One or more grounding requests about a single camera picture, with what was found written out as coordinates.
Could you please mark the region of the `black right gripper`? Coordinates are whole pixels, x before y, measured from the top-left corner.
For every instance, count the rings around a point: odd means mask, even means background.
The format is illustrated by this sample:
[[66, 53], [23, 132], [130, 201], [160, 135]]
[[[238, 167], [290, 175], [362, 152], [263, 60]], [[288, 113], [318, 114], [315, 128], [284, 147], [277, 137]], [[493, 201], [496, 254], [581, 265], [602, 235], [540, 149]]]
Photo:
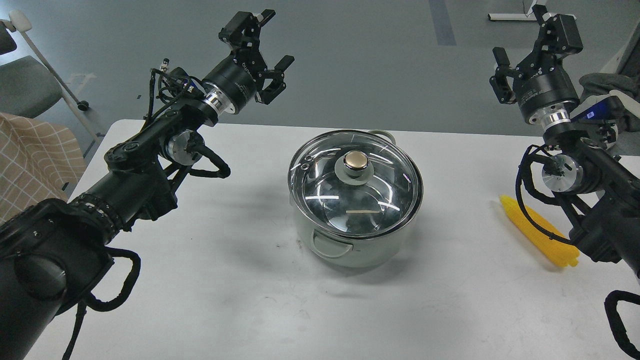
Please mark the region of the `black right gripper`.
[[515, 104], [526, 123], [533, 125], [534, 113], [555, 104], [566, 103], [571, 112], [579, 104], [579, 97], [569, 74], [563, 68], [563, 60], [580, 53], [583, 41], [576, 18], [571, 14], [550, 13], [542, 4], [532, 6], [539, 25], [539, 34], [530, 55], [518, 68], [512, 68], [506, 50], [494, 47], [496, 63], [489, 84], [500, 104]]

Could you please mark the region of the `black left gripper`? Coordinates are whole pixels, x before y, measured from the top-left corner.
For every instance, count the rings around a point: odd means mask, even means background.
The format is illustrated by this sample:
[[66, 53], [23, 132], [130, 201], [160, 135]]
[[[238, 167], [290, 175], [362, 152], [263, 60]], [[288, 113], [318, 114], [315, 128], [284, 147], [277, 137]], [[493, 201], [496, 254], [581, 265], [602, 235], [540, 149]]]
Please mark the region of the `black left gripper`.
[[295, 57], [284, 55], [274, 69], [267, 69], [259, 50], [261, 30], [275, 15], [273, 9], [259, 14], [238, 11], [218, 32], [218, 39], [231, 51], [203, 78], [203, 83], [206, 89], [215, 85], [229, 98], [231, 114], [237, 114], [250, 100], [269, 105], [286, 89], [285, 70]]

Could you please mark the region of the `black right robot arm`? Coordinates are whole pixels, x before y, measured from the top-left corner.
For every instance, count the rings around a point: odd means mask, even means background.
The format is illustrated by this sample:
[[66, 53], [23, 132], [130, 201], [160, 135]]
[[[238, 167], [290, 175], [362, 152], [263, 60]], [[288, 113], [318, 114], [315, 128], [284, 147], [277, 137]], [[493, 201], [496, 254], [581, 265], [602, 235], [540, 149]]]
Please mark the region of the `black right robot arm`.
[[[515, 179], [518, 207], [540, 233], [575, 246], [594, 262], [624, 260], [639, 275], [639, 179], [607, 153], [617, 140], [615, 119], [623, 110], [639, 114], [630, 96], [613, 90], [579, 102], [563, 59], [583, 50], [576, 19], [550, 13], [534, 3], [539, 26], [534, 46], [516, 66], [502, 47], [493, 49], [496, 68], [489, 78], [499, 103], [517, 104], [524, 121], [542, 127], [542, 145], [523, 154]], [[538, 201], [561, 207], [569, 237], [542, 228], [525, 212], [522, 190]]]

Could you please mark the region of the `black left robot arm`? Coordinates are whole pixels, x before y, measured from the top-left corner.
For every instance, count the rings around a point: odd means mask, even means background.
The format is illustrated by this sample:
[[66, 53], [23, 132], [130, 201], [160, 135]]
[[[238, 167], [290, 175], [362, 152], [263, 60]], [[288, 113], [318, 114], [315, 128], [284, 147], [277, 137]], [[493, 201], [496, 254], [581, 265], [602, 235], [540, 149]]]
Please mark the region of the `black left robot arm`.
[[218, 34], [230, 54], [202, 79], [180, 68], [151, 69], [141, 130], [105, 153], [108, 174], [71, 202], [42, 200], [1, 226], [1, 358], [22, 360], [55, 316], [77, 308], [68, 360], [87, 309], [110, 312], [130, 296], [141, 258], [109, 243], [138, 219], [178, 207], [189, 175], [224, 179], [231, 169], [198, 133], [250, 100], [270, 104], [286, 88], [284, 55], [269, 69], [260, 34], [275, 16], [239, 11]]

